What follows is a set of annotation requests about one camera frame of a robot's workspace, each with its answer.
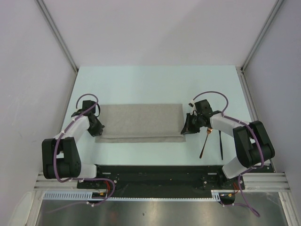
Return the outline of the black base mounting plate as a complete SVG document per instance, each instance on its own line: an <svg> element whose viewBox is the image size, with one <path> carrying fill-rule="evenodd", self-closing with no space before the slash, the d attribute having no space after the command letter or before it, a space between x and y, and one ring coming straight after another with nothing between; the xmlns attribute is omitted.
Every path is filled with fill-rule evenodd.
<svg viewBox="0 0 301 226"><path fill-rule="evenodd" d="M114 198L208 198L211 190L233 190L243 178L227 179L222 166L97 166L97 178L114 183Z"/></svg>

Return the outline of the copper fork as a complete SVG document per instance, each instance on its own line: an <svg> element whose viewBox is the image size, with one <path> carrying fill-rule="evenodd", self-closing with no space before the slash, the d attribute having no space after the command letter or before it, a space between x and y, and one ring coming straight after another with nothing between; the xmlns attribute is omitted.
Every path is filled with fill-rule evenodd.
<svg viewBox="0 0 301 226"><path fill-rule="evenodd" d="M206 130L206 138L205 138L205 141L204 141L204 144L203 144L201 153L200 153L200 155L199 155L199 158L200 158L200 159L203 157L204 150L205 150L205 146L206 146L208 137L209 137L209 135L211 134L212 130L213 130L212 128L207 128L207 130Z"/></svg>

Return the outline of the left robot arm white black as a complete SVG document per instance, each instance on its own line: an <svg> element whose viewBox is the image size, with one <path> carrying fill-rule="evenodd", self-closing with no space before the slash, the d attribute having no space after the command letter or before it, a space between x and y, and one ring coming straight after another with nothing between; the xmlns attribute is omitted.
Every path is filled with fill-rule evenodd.
<svg viewBox="0 0 301 226"><path fill-rule="evenodd" d="M43 140L42 164L46 179L78 178L87 179L93 188L103 185L104 177L97 172L96 165L82 163L77 148L84 132L92 137L102 135L104 125L98 120L96 110L100 110L97 102L84 100L82 108L72 114L70 124L63 131L54 138Z"/></svg>

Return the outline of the black knife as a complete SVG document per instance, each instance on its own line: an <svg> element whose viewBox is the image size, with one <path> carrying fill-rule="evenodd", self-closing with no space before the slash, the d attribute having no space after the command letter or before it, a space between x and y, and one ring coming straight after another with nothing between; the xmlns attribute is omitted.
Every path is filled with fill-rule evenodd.
<svg viewBox="0 0 301 226"><path fill-rule="evenodd" d="M223 161L222 132L220 130L219 130L219 144L220 144L221 160Z"/></svg>

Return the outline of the aluminium corner post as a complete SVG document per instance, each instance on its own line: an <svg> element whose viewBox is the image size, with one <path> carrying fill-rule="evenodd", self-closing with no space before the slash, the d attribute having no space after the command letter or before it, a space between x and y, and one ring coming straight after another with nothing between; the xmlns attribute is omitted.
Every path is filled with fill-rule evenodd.
<svg viewBox="0 0 301 226"><path fill-rule="evenodd" d="M253 56L255 55L256 51L258 50L259 46L263 42L264 37L266 36L269 28L271 27L272 23L274 22L276 16L278 15L278 12L280 11L283 4L286 2L286 0L277 0L272 7L272 10L269 12L269 15L267 19L265 20L259 34L257 35L254 44L252 45L250 51L248 52L242 66L240 67L240 70L242 73L246 71L248 68L248 65L250 61L252 60Z"/></svg>
<svg viewBox="0 0 301 226"><path fill-rule="evenodd" d="M65 43L47 5L45 4L45 2L43 0L35 0L34 1L37 6L38 6L38 9L40 10L42 16L44 17L47 25L49 26L50 28L50 31L52 32L58 46L60 47L62 53L64 54L67 62L69 63L70 67L73 69L73 71L77 74L79 69L78 67L76 66L76 63L67 47L67 44Z"/></svg>

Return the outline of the aluminium front rail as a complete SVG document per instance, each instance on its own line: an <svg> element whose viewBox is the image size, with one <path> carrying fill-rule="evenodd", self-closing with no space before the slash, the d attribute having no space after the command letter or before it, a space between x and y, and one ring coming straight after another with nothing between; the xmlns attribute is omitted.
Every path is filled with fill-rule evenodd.
<svg viewBox="0 0 301 226"><path fill-rule="evenodd" d="M243 175L246 192L290 192L285 173L246 173ZM34 191L79 191L76 181L60 183L46 179L42 173L37 177Z"/></svg>

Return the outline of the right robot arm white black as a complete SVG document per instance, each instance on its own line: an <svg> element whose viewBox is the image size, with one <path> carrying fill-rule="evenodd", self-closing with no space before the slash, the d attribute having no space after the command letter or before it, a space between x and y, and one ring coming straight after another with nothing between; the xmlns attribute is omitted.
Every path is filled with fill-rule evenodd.
<svg viewBox="0 0 301 226"><path fill-rule="evenodd" d="M196 134L202 127L223 132L234 139L236 157L222 167L217 184L228 189L234 178L249 169L263 167L265 161L274 158L275 149L261 121L244 122L225 115L222 111L213 111L209 102L191 101L192 108L186 114L182 135Z"/></svg>

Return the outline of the right aluminium corner post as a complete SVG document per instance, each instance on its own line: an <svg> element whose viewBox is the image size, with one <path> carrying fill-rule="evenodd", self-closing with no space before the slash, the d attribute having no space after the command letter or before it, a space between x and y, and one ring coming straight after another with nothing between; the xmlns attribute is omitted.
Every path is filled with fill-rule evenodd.
<svg viewBox="0 0 301 226"><path fill-rule="evenodd" d="M271 27L272 23L274 22L276 16L278 15L278 12L280 11L283 4L286 2L286 0L277 0L272 7L272 10L269 12L269 15L267 19L265 20L259 34L257 35L254 44L252 45L250 51L248 52L242 66L240 67L240 70L242 73L246 71L248 68L248 65L250 61L252 60L253 56L255 55L256 51L258 50L259 46L263 42L264 37L266 36L269 28Z"/></svg>

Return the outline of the left aluminium corner post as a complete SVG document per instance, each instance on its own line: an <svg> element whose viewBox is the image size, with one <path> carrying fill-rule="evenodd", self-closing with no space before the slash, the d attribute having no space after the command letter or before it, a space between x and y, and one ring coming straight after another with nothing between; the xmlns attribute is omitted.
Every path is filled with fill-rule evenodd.
<svg viewBox="0 0 301 226"><path fill-rule="evenodd" d="M40 10L42 16L44 17L47 25L49 26L50 28L50 31L52 32L58 46L60 47L62 53L64 54L67 62L69 63L70 67L73 69L73 71L77 74L79 69L78 67L76 66L76 63L67 47L67 44L65 43L47 5L45 4L45 2L43 0L35 0L34 1L37 6L38 6L38 9Z"/></svg>

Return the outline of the grey cloth napkin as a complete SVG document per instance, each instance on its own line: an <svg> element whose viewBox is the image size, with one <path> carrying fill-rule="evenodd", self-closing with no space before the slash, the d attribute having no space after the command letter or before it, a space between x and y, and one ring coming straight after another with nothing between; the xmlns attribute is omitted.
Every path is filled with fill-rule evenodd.
<svg viewBox="0 0 301 226"><path fill-rule="evenodd" d="M182 143L182 104L102 105L97 143Z"/></svg>

